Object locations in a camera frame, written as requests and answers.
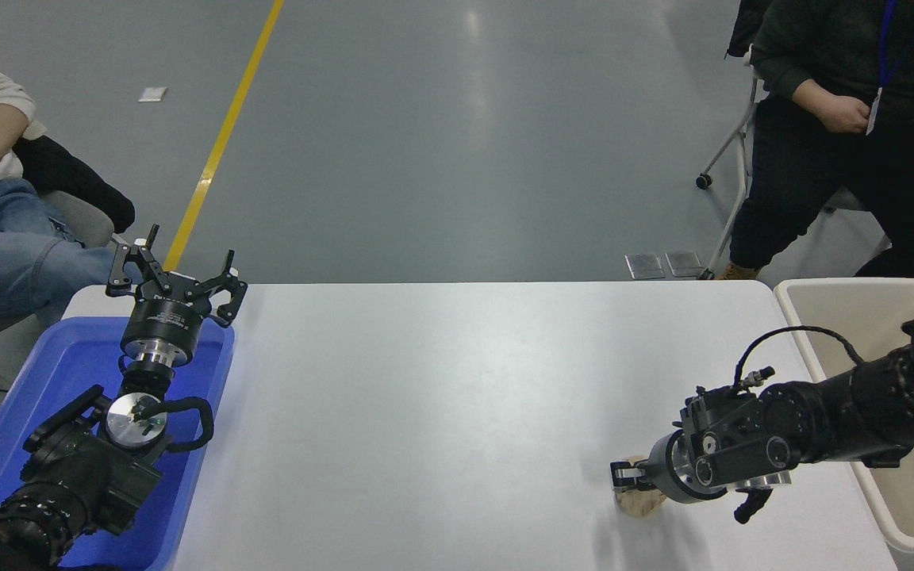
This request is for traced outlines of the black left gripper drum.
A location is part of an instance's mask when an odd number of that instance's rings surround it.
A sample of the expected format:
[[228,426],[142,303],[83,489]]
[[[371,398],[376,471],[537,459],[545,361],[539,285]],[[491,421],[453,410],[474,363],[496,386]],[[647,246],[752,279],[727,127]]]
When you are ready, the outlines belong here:
[[190,306],[166,297],[137,300],[121,346],[130,350],[138,341],[160,339],[179,350],[196,350],[203,320]]

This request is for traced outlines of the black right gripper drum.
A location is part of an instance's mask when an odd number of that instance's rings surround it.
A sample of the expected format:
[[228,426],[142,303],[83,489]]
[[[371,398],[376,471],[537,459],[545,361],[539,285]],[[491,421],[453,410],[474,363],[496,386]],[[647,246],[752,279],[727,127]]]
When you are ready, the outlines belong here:
[[682,431],[674,431],[655,442],[647,458],[647,478],[671,501],[695,504],[714,501],[727,492],[724,485],[702,485],[686,452]]

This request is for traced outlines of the person's right hand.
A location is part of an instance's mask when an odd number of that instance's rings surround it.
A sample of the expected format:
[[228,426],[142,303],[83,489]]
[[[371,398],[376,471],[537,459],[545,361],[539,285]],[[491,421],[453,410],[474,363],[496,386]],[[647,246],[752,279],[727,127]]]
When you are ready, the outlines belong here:
[[815,112],[817,119],[831,133],[866,134],[871,108],[858,98],[828,95]]

